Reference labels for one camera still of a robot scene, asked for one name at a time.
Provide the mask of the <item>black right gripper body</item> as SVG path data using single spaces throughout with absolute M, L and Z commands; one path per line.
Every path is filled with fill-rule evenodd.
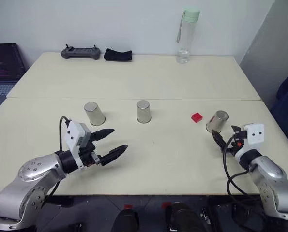
M 244 145 L 244 140 L 247 138 L 247 132 L 237 131 L 230 140 L 231 148 L 227 148 L 227 153 L 235 155 Z

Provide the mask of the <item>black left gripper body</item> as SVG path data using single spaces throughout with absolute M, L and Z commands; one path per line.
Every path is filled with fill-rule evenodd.
M 96 155 L 94 150 L 95 145 L 91 141 L 88 141 L 85 147 L 79 149 L 79 157 L 84 167 L 90 167 L 101 163 L 101 156 Z

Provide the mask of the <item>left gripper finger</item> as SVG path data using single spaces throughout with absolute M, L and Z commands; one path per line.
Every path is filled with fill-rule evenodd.
M 102 129 L 95 131 L 91 133 L 89 141 L 94 142 L 94 141 L 99 141 L 101 139 L 106 138 L 108 135 L 113 133 L 115 130 L 114 129 Z
M 119 156 L 121 156 L 126 151 L 127 148 L 128 148 L 128 145 L 121 145 L 109 151 L 107 155 L 100 157 L 101 165 L 105 166 L 111 163 L 112 161 L 116 160 Z

